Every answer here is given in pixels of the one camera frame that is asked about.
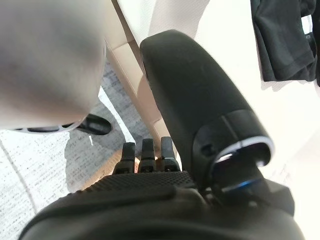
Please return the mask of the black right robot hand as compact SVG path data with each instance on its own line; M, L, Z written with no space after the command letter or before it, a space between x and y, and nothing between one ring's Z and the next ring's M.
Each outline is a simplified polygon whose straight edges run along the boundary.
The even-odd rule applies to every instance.
M302 240L290 189L259 170L274 143L219 64L176 30L140 55L169 131L160 159L145 139L135 171L125 143L112 175L44 208L20 239Z

